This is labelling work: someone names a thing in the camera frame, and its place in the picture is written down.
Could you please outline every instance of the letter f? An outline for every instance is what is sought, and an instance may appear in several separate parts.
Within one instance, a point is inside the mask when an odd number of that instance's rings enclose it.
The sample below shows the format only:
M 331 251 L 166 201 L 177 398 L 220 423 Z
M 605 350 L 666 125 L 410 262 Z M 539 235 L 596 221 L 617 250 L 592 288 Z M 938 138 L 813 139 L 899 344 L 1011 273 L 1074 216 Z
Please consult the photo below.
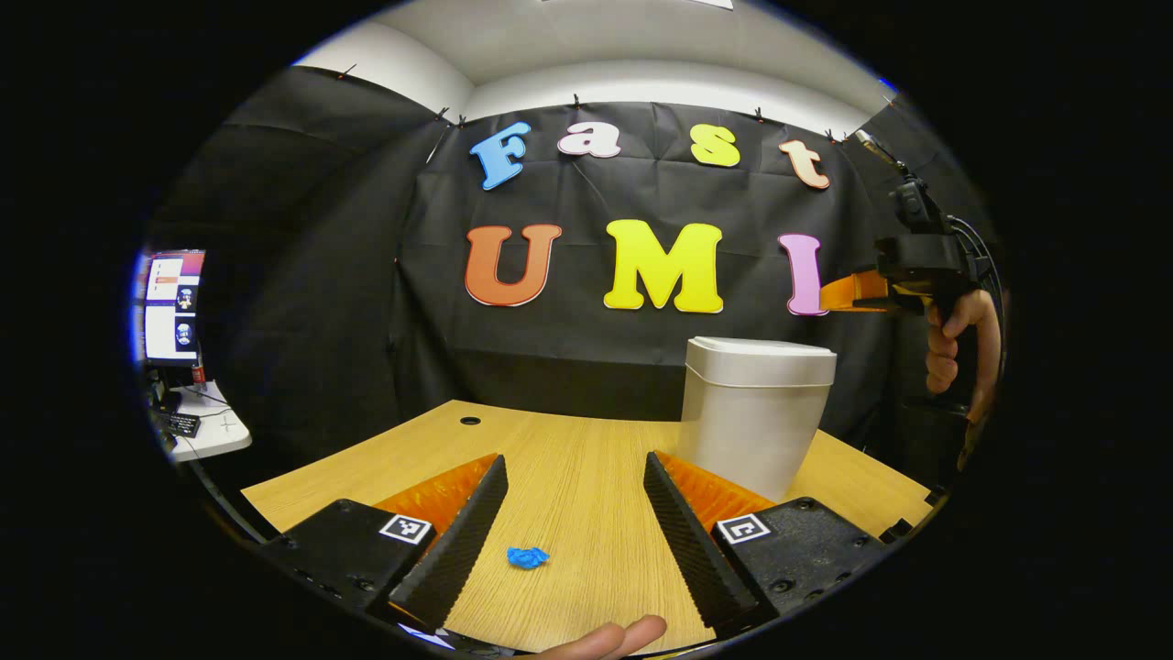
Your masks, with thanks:
M 527 132 L 529 124 L 518 121 L 469 149 L 469 154 L 481 158 L 481 166 L 484 168 L 481 188 L 491 190 L 521 172 L 521 163 L 510 161 L 509 156 L 520 158 L 526 155 L 526 143 L 517 136 Z

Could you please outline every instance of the black cloth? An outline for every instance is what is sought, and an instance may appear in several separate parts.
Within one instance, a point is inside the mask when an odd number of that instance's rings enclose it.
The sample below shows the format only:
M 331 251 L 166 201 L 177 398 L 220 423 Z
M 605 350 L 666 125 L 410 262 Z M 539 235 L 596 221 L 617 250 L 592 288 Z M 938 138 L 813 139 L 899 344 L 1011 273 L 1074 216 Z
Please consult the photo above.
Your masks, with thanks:
M 253 437 L 248 460 L 272 476 L 401 421 L 392 256 L 414 173 L 447 123 L 337 76 L 292 67 L 272 79 L 201 148 L 150 230 L 152 245 L 208 250 L 208 377 Z
M 522 171 L 491 190 L 469 149 L 514 122 Z M 619 131 L 618 156 L 570 156 L 557 149 L 567 128 L 603 121 Z M 697 123 L 728 128 L 740 162 L 701 164 L 692 156 Z M 818 151 L 832 181 L 814 189 L 794 173 L 779 144 L 801 140 Z M 420 172 L 399 249 L 394 315 L 396 380 L 402 410 L 422 414 L 449 399 L 541 413 L 678 421 L 686 343 L 696 336 L 780 340 L 839 355 L 822 419 L 827 433 L 861 445 L 888 376 L 891 320 L 881 314 L 795 315 L 787 309 L 791 268 L 782 233 L 815 236 L 823 283 L 874 261 L 872 204 L 842 144 L 800 128 L 713 108 L 665 103 L 589 103 L 520 110 L 449 131 Z M 615 273 L 613 219 L 646 222 L 667 251 L 689 223 L 721 229 L 717 245 L 719 313 L 608 308 Z M 549 279 L 534 300 L 487 306 L 466 291 L 469 241 L 482 225 L 504 225 L 497 274 L 517 280 L 526 267 L 529 224 L 562 227 Z

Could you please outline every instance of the wooden table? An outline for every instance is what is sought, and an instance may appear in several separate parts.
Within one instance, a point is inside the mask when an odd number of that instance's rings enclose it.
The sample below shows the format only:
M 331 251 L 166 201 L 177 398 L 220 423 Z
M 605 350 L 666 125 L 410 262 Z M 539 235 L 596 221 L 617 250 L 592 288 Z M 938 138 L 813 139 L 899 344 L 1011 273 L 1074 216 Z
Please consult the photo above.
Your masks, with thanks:
M 463 417 L 481 423 L 466 426 Z M 373 505 L 500 453 L 509 492 L 445 627 L 536 652 L 652 613 L 667 620 L 667 633 L 644 652 L 672 649 L 713 639 L 643 489 L 647 453 L 673 454 L 678 427 L 454 401 L 243 492 L 284 532 L 338 498 Z M 928 492 L 819 431 L 787 501 L 813 497 L 879 537 L 900 518 L 920 523 Z M 506 558 L 510 546 L 537 546 L 550 559 L 522 571 Z

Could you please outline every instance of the hand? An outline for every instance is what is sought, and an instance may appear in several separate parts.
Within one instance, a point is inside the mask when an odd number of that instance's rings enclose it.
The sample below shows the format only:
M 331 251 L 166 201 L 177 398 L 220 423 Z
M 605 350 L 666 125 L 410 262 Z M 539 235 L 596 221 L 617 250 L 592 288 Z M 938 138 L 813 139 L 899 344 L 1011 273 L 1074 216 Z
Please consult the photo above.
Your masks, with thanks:
M 534 660 L 616 660 L 639 651 L 664 635 L 667 622 L 647 614 L 623 630 L 618 624 L 603 624 L 575 641 L 547 648 L 531 655 Z
M 1002 360 L 1002 334 L 994 298 L 981 288 L 957 298 L 952 317 L 944 327 L 941 326 L 937 305 L 929 306 L 928 317 L 933 326 L 929 327 L 929 353 L 924 358 L 929 368 L 925 386 L 935 395 L 948 390 L 957 377 L 957 363 L 954 362 L 957 358 L 957 335 L 970 325 L 977 326 L 977 382 L 967 416 L 970 424 L 977 424 L 992 402 Z

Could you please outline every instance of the monitor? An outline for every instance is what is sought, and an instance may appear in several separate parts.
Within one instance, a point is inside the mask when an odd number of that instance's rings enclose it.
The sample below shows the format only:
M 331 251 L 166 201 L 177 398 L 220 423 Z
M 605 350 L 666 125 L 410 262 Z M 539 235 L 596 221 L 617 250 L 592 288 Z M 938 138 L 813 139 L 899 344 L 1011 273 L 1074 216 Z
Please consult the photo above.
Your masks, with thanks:
M 199 358 L 196 313 L 204 250 L 155 252 L 140 264 L 136 358 L 156 367 L 192 367 Z

